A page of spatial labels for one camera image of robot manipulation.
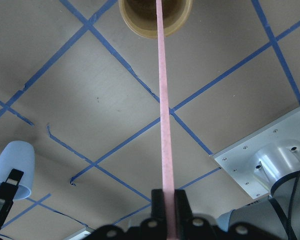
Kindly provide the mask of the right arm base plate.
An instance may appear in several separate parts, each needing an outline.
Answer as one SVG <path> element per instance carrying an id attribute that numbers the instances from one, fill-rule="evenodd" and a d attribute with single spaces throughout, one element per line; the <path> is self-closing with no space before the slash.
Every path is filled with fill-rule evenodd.
<path id="1" fill-rule="evenodd" d="M 300 169 L 300 106 L 213 155 L 252 198 Z"/>

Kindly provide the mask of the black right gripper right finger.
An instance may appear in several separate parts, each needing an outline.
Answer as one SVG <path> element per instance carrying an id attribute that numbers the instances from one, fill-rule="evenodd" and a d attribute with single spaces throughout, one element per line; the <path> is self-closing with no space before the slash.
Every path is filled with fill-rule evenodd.
<path id="1" fill-rule="evenodd" d="M 177 225 L 187 223 L 193 217 L 193 212 L 185 190 L 176 189 L 174 191 L 174 204 Z"/>

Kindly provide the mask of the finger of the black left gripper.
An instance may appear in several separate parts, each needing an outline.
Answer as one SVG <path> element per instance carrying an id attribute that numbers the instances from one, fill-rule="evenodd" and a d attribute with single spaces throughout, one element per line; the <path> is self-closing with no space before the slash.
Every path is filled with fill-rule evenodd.
<path id="1" fill-rule="evenodd" d="M 13 199 L 23 175 L 23 171 L 13 168 L 6 181 L 0 184 L 0 230 L 14 204 Z"/>

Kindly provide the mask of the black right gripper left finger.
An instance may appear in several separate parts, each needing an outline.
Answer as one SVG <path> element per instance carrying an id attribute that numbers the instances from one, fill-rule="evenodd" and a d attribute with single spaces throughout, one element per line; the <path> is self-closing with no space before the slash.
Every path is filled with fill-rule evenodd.
<path id="1" fill-rule="evenodd" d="M 167 224 L 165 196 L 162 189 L 151 191 L 151 218 L 162 225 Z"/>

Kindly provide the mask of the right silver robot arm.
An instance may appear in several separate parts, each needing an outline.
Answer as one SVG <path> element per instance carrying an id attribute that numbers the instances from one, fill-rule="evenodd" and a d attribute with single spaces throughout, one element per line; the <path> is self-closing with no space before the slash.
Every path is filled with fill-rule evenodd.
<path id="1" fill-rule="evenodd" d="M 255 177 L 270 196 L 222 214 L 193 214 L 184 190 L 152 191 L 151 220 L 158 240 L 300 240 L 300 143 L 285 141 L 257 151 Z"/>

